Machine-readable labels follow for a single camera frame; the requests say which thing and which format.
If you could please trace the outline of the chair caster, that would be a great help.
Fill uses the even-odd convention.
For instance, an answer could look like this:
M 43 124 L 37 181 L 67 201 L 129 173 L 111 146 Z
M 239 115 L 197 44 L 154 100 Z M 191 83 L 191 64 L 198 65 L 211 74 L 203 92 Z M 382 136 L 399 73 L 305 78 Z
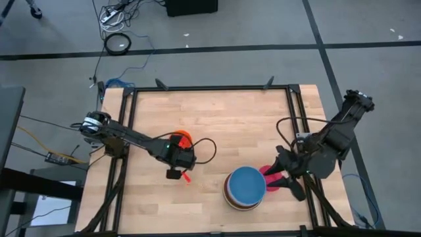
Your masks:
M 27 4 L 30 7 L 30 14 L 35 18 L 35 19 L 41 19 L 43 14 L 41 9 L 36 5 L 35 0 L 26 0 Z

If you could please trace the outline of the black table frame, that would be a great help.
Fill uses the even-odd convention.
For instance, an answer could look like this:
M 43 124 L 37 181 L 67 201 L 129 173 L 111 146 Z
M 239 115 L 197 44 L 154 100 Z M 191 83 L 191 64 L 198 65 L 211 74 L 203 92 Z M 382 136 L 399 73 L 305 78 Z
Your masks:
M 102 110 L 134 130 L 158 136 L 188 131 L 199 164 L 184 179 L 165 177 L 166 165 L 131 147 L 122 193 L 112 202 L 103 228 L 121 237 L 173 234 L 260 236 L 328 226 L 331 218 L 314 195 L 297 201 L 288 189 L 265 195 L 250 211 L 230 207 L 226 177 L 238 167 L 269 165 L 276 146 L 298 132 L 322 128 L 325 112 L 315 85 L 191 86 L 140 88 L 131 95 L 106 92 Z

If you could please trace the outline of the black box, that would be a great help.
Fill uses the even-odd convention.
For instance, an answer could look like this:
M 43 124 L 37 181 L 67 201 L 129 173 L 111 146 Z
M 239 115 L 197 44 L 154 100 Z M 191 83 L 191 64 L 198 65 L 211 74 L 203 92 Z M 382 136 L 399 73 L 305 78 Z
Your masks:
M 171 17 L 215 13 L 218 0 L 164 0 L 164 6 Z

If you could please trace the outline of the orange bowl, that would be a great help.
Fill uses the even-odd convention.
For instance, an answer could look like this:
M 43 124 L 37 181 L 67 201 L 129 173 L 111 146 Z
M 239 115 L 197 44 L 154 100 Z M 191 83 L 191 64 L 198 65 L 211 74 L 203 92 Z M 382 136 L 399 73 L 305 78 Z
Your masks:
M 181 148 L 191 148 L 193 145 L 191 141 L 191 135 L 185 130 L 175 131 L 175 133 L 170 136 L 170 139 L 174 140 Z M 182 171 L 182 177 L 186 181 L 187 185 L 191 183 L 191 179 L 186 174 L 186 171 Z

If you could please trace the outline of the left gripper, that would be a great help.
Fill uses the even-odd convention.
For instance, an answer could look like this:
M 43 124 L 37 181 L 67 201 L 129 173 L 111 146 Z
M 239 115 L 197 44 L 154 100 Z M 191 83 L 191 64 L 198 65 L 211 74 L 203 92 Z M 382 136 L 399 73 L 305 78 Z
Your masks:
M 170 165 L 171 167 L 180 167 L 192 170 L 197 160 L 193 148 L 181 148 L 174 141 L 169 139 L 158 139 L 157 160 Z

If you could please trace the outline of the white power strip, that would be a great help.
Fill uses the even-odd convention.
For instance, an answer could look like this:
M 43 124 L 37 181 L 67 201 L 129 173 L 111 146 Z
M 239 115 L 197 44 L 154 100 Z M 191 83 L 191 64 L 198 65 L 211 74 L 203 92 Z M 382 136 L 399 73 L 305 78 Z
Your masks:
M 102 24 L 107 23 L 110 19 L 115 17 L 118 13 L 119 12 L 116 10 L 102 12 L 101 16 L 99 17 L 100 23 Z

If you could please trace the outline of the black power adapter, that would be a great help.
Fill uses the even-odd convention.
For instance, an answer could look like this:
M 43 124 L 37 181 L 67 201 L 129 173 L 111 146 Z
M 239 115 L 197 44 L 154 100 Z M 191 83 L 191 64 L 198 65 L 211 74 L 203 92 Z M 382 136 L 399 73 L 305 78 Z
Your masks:
M 51 152 L 48 152 L 45 157 L 45 162 L 52 163 L 55 165 L 71 165 L 72 161 L 69 158 L 63 157 L 61 155 L 57 155 Z

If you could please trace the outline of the black cart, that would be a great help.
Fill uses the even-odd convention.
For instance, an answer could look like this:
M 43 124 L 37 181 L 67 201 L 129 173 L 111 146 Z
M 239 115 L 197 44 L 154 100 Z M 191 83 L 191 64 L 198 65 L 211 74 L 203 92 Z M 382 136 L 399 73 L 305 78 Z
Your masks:
M 78 204 L 82 199 L 83 180 L 86 170 L 81 167 L 57 166 L 45 169 L 32 169 L 30 173 L 9 168 L 0 170 L 0 237 L 5 237 L 5 231 L 10 215 L 24 215 L 32 208 L 25 203 L 14 209 L 14 194 L 16 192 L 30 193 L 39 196 L 67 199 L 71 201 L 68 222 L 76 220 Z

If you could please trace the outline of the coral red bowl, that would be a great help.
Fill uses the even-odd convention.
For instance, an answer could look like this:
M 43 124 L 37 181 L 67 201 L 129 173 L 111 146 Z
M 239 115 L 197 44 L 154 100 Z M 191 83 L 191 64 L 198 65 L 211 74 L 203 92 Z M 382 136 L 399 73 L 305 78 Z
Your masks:
M 266 182 L 266 191 L 267 192 L 275 192 L 280 188 L 287 188 L 287 184 L 283 183 L 281 186 L 270 186 L 271 183 L 277 182 L 278 180 L 284 179 L 284 174 L 282 172 L 276 172 L 274 174 L 265 175 L 265 173 L 271 169 L 270 165 L 262 166 L 259 169 L 259 172 L 264 176 Z

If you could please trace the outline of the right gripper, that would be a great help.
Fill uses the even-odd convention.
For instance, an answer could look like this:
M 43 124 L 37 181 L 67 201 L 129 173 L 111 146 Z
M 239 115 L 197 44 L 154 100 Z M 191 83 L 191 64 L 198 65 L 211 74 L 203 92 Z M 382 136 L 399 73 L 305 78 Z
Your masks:
M 276 151 L 278 152 L 278 155 L 275 158 L 273 165 L 264 172 L 264 175 L 287 171 L 290 176 L 299 178 L 310 173 L 304 157 L 298 156 L 298 154 L 287 150 L 282 145 L 276 146 Z M 279 187 L 289 188 L 292 195 L 298 201 L 304 201 L 306 199 L 306 194 L 296 179 L 283 177 L 279 179 L 277 183 Z

